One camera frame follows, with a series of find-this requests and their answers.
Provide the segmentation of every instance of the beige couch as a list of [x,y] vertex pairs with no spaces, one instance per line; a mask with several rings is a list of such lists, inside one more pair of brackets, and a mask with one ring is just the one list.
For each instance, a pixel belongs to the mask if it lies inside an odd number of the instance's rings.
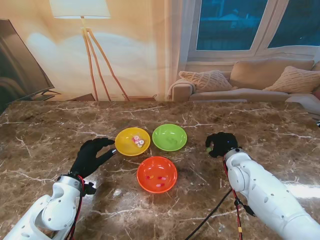
[[308,71],[319,71],[320,63],[313,60],[274,57],[262,60],[238,61],[231,72],[223,72],[225,78],[236,90],[194,93],[190,84],[177,84],[172,88],[172,100],[186,101],[259,101],[300,103],[312,116],[320,119],[320,100],[310,93],[285,93],[263,91],[273,85],[285,67],[293,66]]

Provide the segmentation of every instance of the brown marble table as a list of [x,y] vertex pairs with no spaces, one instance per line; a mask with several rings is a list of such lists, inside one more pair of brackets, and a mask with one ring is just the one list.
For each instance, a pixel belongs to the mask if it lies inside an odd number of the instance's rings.
[[[222,131],[234,133],[320,222],[320,129],[296,103],[17,102],[0,117],[0,239],[36,199],[52,194],[82,143],[114,139],[128,127],[151,135],[166,123],[185,129],[186,146],[166,152],[151,144],[135,157],[118,153],[86,178],[97,191],[83,199],[76,240],[185,239],[229,189],[222,159],[209,157],[204,146],[209,134]],[[139,164],[150,156],[177,167],[177,183],[167,193],[148,193],[136,181]],[[243,209],[240,217],[244,240],[279,239]],[[237,237],[230,194],[194,239]]]

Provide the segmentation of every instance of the orange bowl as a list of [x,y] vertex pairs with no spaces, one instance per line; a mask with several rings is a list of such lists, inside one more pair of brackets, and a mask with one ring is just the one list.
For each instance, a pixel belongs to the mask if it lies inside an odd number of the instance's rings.
[[176,166],[162,156],[152,156],[144,160],[138,167],[136,178],[140,186],[154,194],[162,194],[170,190],[177,182]]

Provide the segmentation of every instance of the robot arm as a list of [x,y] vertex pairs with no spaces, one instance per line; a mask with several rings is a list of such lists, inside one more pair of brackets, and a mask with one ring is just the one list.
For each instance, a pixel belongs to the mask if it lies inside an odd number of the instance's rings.
[[[96,158],[98,151],[113,144],[113,140],[96,138],[85,142],[67,175],[61,175],[53,184],[53,194],[40,197],[23,215],[4,240],[64,240],[69,233],[77,213],[76,199],[80,194],[95,194],[93,183],[84,184],[78,180],[92,174],[116,152],[107,151]],[[55,236],[46,236],[39,228],[55,231]]]
[[[63,240],[76,216],[76,198],[80,196],[81,183],[60,176],[53,184],[53,194],[40,197],[23,215],[4,240]],[[58,231],[53,238],[38,227]]]
[[238,148],[237,141],[230,145],[231,141],[227,142],[229,138],[226,134],[230,133],[215,134],[214,148],[219,147],[224,151],[222,155],[226,160],[230,185],[246,197],[255,215],[283,239],[318,239],[320,225],[301,207],[282,182]]

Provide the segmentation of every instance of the green object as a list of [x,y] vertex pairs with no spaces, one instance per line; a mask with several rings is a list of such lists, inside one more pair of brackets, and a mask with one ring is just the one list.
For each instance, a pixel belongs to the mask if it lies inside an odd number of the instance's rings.
[[159,149],[173,152],[187,143],[187,134],[178,125],[163,124],[153,131],[152,141]]

